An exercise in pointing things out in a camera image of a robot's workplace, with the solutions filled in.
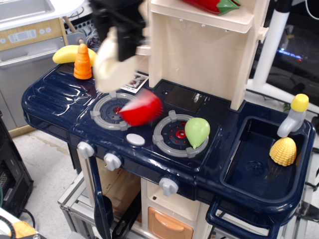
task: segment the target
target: control panel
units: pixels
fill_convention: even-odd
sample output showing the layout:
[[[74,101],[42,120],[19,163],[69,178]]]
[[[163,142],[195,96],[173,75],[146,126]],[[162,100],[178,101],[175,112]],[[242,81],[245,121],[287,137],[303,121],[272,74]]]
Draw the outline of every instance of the control panel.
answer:
[[[26,26],[0,31],[0,51],[40,41],[64,37],[63,20],[56,18]]]

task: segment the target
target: gray burner ring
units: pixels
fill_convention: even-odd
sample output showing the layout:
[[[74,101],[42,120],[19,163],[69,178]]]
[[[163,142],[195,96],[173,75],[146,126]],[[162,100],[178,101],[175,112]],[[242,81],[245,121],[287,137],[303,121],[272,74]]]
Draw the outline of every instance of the gray burner ring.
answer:
[[[93,119],[94,122],[98,126],[105,128],[105,129],[121,130],[121,131],[127,130],[131,126],[128,123],[126,123],[125,121],[121,121],[120,123],[109,123],[109,122],[104,121],[101,117],[100,110],[101,110],[102,106],[107,102],[115,101],[115,100],[119,100],[119,99],[131,101],[131,100],[135,99],[135,97],[130,95],[130,94],[126,94],[126,93],[110,92],[109,95],[100,99],[98,101],[98,103],[96,103],[96,105],[93,107],[93,110],[90,112],[91,119]]]
[[[208,145],[208,137],[197,149],[193,149],[192,147],[188,147],[186,150],[178,150],[169,147],[164,142],[164,138],[161,134],[162,129],[169,123],[176,122],[177,120],[188,121],[192,117],[188,115],[177,115],[175,111],[168,112],[168,116],[163,118],[155,127],[153,134],[153,143],[157,145],[164,153],[168,155],[179,157],[179,158],[194,158],[197,154],[202,152],[206,146]]]

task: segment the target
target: green toy pear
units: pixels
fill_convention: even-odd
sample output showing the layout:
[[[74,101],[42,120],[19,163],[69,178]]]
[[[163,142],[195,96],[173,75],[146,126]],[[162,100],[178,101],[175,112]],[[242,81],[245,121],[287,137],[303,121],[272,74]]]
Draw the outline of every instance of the green toy pear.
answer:
[[[185,125],[185,134],[193,149],[200,147],[209,133],[209,123],[203,118],[191,118]]]

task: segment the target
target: dishwasher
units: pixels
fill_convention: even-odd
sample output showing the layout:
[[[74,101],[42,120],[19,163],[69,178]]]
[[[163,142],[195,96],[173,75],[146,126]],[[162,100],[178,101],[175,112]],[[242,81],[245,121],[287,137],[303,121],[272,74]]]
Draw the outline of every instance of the dishwasher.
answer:
[[[52,56],[67,44],[62,19],[0,31],[0,110],[8,130],[27,125],[23,92],[54,67]]]

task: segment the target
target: red burner center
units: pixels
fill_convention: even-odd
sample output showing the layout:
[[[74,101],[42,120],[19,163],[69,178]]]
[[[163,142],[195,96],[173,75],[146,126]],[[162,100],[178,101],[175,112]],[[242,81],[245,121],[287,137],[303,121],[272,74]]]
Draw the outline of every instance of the red burner center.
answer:
[[[176,137],[177,138],[186,138],[186,134],[184,130],[179,130],[176,132]]]
[[[120,112],[121,109],[122,109],[122,107],[116,107],[116,108],[113,110],[113,112],[118,115],[118,113]]]

